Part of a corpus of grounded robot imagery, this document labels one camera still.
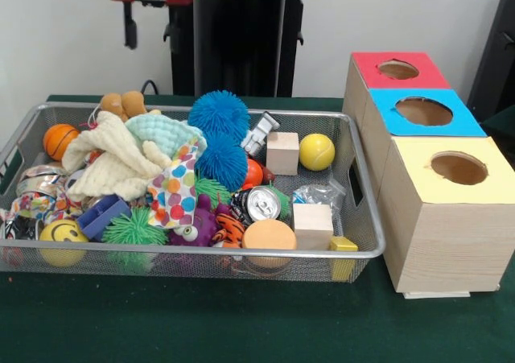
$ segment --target blue spiky ball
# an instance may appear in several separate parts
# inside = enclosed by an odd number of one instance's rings
[[[197,99],[187,123],[205,134],[227,134],[239,143],[247,135],[250,116],[239,97],[228,91],[214,91]]]
[[[195,169],[200,176],[215,179],[230,192],[235,192],[247,176],[247,155],[227,134],[206,134],[208,148],[199,160]]]

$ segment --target box base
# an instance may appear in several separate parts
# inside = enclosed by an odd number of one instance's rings
[[[456,297],[470,297],[470,292],[406,292],[404,299],[447,299]]]

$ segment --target clear plastic bag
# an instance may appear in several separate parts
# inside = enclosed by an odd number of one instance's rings
[[[338,214],[347,195],[345,188],[334,179],[329,184],[307,184],[293,192],[294,204],[328,204],[331,213]]]

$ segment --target can pull tab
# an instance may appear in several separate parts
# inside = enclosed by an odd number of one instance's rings
[[[272,207],[268,204],[267,200],[264,200],[264,199],[257,200],[256,207],[259,208],[259,210],[261,210],[261,212],[263,213],[264,216],[269,217],[273,213]]]

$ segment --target purple monster toy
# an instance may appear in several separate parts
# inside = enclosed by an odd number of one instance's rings
[[[217,241],[216,216],[211,212],[211,199],[200,194],[197,201],[193,226],[173,229],[169,232],[170,245],[210,246]]]

